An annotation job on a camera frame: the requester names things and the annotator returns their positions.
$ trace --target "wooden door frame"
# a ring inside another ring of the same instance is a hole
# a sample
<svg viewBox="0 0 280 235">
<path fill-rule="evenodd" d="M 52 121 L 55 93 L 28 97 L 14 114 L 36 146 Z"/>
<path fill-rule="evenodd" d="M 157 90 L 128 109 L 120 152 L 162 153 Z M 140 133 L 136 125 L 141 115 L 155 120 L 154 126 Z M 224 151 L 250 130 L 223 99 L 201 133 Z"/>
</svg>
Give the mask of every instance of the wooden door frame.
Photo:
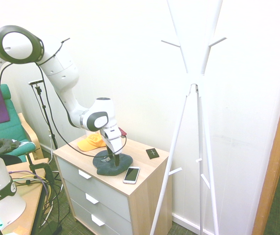
<svg viewBox="0 0 280 235">
<path fill-rule="evenodd" d="M 280 176 L 280 118 L 258 204 L 252 235 L 263 235 Z"/>
</svg>

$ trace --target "dresser top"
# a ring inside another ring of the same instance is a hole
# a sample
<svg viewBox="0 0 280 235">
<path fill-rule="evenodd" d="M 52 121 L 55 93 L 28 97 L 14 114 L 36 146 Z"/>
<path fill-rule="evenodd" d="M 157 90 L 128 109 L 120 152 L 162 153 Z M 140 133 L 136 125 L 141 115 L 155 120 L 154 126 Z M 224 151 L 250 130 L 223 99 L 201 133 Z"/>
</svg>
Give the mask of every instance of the dresser top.
<svg viewBox="0 0 280 235">
<path fill-rule="evenodd" d="M 86 136 L 82 136 L 72 142 L 70 142 L 70 145 L 74 147 L 79 152 L 82 152 L 84 154 L 88 155 L 96 155 L 98 152 L 102 150 L 106 150 L 106 147 L 97 148 L 88 152 L 81 151 L 78 146 L 77 142 L 85 139 Z M 72 148 L 70 148 L 68 145 L 64 145 L 58 149 L 56 149 L 53 153 L 54 155 L 64 159 L 65 161 L 69 162 L 73 166 L 81 169 L 82 171 L 92 175 L 97 180 L 107 184 L 108 186 L 121 191 L 123 194 L 129 196 L 131 195 L 148 177 L 151 176 L 151 174 L 165 161 L 167 161 L 168 158 L 168 152 L 156 149 L 157 153 L 160 157 L 150 159 L 149 156 L 146 153 L 147 149 L 151 149 L 153 147 L 127 139 L 127 144 L 124 146 L 122 153 L 130 155 L 133 158 L 133 163 L 131 166 L 139 166 L 140 167 L 140 173 L 138 176 L 137 183 L 135 185 L 129 185 L 124 184 L 123 178 L 126 174 L 126 171 L 123 173 L 116 175 L 116 176 L 104 176 L 104 175 L 98 175 L 96 173 L 96 168 L 93 165 L 93 157 L 88 157 L 85 155 L 82 155 Z"/>
</svg>

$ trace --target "knit hat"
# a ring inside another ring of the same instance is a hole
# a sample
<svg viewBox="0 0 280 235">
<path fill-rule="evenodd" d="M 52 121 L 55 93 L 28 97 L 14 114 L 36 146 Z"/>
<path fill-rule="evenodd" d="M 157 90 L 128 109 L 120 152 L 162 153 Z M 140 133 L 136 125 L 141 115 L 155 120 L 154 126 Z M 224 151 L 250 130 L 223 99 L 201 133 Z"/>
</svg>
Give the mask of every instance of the knit hat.
<svg viewBox="0 0 280 235">
<path fill-rule="evenodd" d="M 105 142 L 102 139 L 102 136 L 98 133 L 89 135 L 84 140 L 79 141 L 77 145 L 82 151 L 90 151 L 99 147 L 106 146 Z"/>
<path fill-rule="evenodd" d="M 118 175 L 126 171 L 132 162 L 132 157 L 120 153 L 119 165 L 115 166 L 114 157 L 108 156 L 107 150 L 97 153 L 96 157 L 93 158 L 93 165 L 97 168 L 96 173 L 98 175 Z"/>
</svg>

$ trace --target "white robotic arm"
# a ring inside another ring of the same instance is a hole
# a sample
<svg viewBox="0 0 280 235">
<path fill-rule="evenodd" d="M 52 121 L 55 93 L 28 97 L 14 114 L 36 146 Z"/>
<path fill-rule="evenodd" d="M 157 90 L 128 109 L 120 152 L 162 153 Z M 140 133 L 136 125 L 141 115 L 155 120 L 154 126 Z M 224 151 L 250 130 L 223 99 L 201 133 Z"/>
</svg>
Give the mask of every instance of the white robotic arm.
<svg viewBox="0 0 280 235">
<path fill-rule="evenodd" d="M 37 63 L 63 103 L 71 125 L 93 132 L 100 130 L 109 152 L 117 156 L 122 152 L 122 143 L 113 102 L 109 98 L 98 98 L 89 109 L 78 104 L 72 92 L 79 79 L 78 69 L 61 45 L 62 43 L 55 38 L 44 37 L 40 40 L 18 26 L 1 27 L 0 69 L 5 62 Z M 16 220 L 24 209 L 25 202 L 16 193 L 15 184 L 3 160 L 0 159 L 0 221 L 3 224 L 1 229 Z"/>
<path fill-rule="evenodd" d="M 79 72 L 60 41 L 51 36 L 39 39 L 15 25 L 1 27 L 0 64 L 6 61 L 15 64 L 36 62 L 63 103 L 71 125 L 93 132 L 103 128 L 101 134 L 107 146 L 116 154 L 121 153 L 121 132 L 113 102 L 109 98 L 98 98 L 90 109 L 78 104 L 72 89 L 79 80 Z"/>
</svg>

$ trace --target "white dresser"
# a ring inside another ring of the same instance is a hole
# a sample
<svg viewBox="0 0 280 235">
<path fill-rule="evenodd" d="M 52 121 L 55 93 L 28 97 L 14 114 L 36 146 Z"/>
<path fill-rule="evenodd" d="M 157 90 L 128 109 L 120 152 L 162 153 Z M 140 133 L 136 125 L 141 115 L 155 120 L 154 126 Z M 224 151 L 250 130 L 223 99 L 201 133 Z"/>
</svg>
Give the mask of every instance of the white dresser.
<svg viewBox="0 0 280 235">
<path fill-rule="evenodd" d="M 77 142 L 70 143 L 77 150 Z M 130 155 L 133 166 L 140 167 L 135 185 L 124 184 L 125 172 L 117 176 L 97 175 L 93 158 L 84 156 L 68 145 L 55 150 L 72 213 L 79 222 L 96 235 L 149 235 L 160 195 L 168 152 L 157 149 L 159 158 L 149 159 L 146 149 L 153 148 L 127 140 L 124 154 Z M 95 155 L 98 148 L 85 154 Z M 171 177 L 155 235 L 167 235 L 172 226 Z"/>
</svg>

